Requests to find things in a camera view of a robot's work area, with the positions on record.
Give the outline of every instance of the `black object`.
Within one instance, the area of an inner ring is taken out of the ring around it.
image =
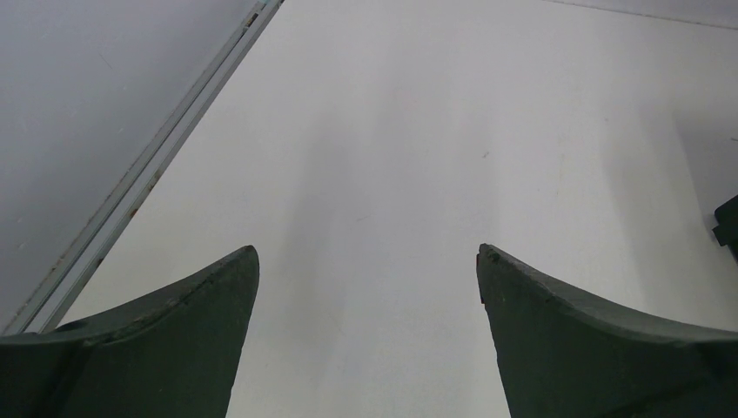
[[[729,246],[733,254],[738,254],[738,196],[715,210],[718,226],[713,229],[721,246]]]
[[[738,334],[617,305],[493,246],[477,276],[513,418],[738,416]]]
[[[48,334],[0,339],[0,416],[223,417],[258,288],[242,248]]]

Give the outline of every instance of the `white tabletop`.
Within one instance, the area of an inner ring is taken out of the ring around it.
[[[286,2],[69,311],[246,244],[229,416],[506,416],[490,242],[738,330],[738,32],[535,0]]]

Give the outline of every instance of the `gray wall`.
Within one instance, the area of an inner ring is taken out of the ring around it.
[[[255,3],[0,3],[0,329]]]
[[[735,0],[549,0],[694,24],[738,28]]]

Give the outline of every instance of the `white table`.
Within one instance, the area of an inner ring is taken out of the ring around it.
[[[245,244],[229,416],[506,416],[487,241],[738,330],[738,32],[536,0],[291,1],[65,320]]]

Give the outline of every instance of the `metal strip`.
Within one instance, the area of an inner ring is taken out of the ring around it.
[[[49,331],[64,317],[282,2],[261,3],[258,17],[250,13],[72,245],[68,254],[77,256],[60,262],[4,334]]]

